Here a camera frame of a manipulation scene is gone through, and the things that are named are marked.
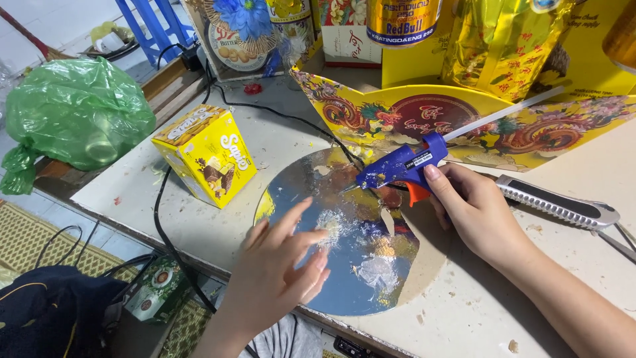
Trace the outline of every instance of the broom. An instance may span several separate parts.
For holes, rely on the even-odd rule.
[[[62,52],[59,52],[58,50],[50,46],[46,46],[37,37],[33,36],[33,34],[29,32],[29,30],[24,28],[24,26],[22,26],[17,20],[15,20],[11,15],[9,15],[9,13],[6,12],[1,6],[0,6],[0,17],[5,19],[9,24],[11,24],[11,26],[13,26],[16,30],[20,31],[21,34],[23,34],[27,39],[29,39],[29,41],[31,41],[31,43],[33,43],[33,45],[35,45],[38,48],[38,50],[40,50],[40,52],[42,52],[42,54],[44,55],[47,61],[77,58],[77,57],[63,54]]]

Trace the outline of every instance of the blue plastic stool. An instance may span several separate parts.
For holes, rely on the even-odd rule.
[[[130,11],[126,0],[115,0],[115,2],[120,7],[121,13],[128,22],[128,26],[132,30],[132,33],[135,34],[139,45],[144,50],[148,61],[150,61],[150,64],[153,66],[156,64],[157,57],[159,57],[161,51],[172,44],[168,35],[175,34],[178,42],[185,47],[190,47],[194,43],[194,36],[187,37],[188,33],[186,32],[194,31],[194,29],[192,26],[181,23],[181,21],[177,18],[177,15],[174,13],[169,0],[155,0],[157,7],[159,7],[163,17],[168,22],[168,29],[166,30],[164,30],[161,23],[159,23],[159,19],[157,19],[155,12],[152,7],[150,7],[148,0],[130,0],[130,2],[137,8],[137,11],[141,15],[141,18],[150,32],[150,35],[152,35],[150,39],[146,38],[141,27],[139,27],[139,24]],[[170,50],[166,51],[162,58],[165,59],[166,62],[170,62],[179,56],[180,53],[181,50],[178,47],[172,47]]]

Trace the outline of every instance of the wall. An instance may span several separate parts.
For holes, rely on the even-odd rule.
[[[61,48],[69,55],[76,55],[90,45],[85,38],[93,27],[121,17],[114,0],[0,0],[0,6],[46,45]],[[124,19],[118,21],[121,22],[125,25]],[[0,59],[14,73],[44,61],[38,48],[3,18],[0,18]]]

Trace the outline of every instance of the blue glue gun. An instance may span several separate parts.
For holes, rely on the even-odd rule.
[[[411,195],[410,205],[431,195],[431,188],[424,178],[424,167],[437,166],[448,155],[446,141],[437,132],[422,137],[423,150],[413,152],[403,145],[365,167],[356,175],[356,181],[342,192],[355,188],[380,188],[391,182],[404,182]]]

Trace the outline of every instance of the table surface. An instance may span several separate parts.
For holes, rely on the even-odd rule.
[[[238,83],[230,85],[233,89],[226,85],[228,100],[269,106],[324,127],[302,92],[288,90],[281,78],[260,82],[264,91],[255,96],[245,95]],[[202,99],[203,96],[195,99],[169,123]],[[218,91],[212,93],[207,103],[226,107]],[[236,107],[233,115],[259,168],[256,176],[226,208],[219,210],[195,199],[172,175],[160,207],[163,229],[176,247],[228,271],[272,178],[304,155],[331,146],[308,126],[267,111]],[[633,200],[636,161],[631,145],[635,132],[636,121],[624,124],[528,173],[469,167],[494,175],[505,173],[581,199],[606,202],[620,212],[623,225],[632,229],[636,224]],[[72,200],[127,227],[147,242],[160,243],[153,222],[160,175],[156,175],[153,167],[160,168],[164,163],[146,139]],[[635,265],[589,231],[565,226],[523,206],[515,209],[514,214],[541,250],[636,317]],[[420,219],[422,225],[436,225],[430,217]],[[614,229],[606,232],[624,242]],[[446,264],[428,287],[422,287],[407,303],[384,313],[334,316],[333,326],[368,334],[381,344],[419,357],[574,357],[534,305],[501,274],[472,254],[454,234],[431,229],[426,239],[450,240]],[[511,340],[518,343],[518,354],[508,350]]]

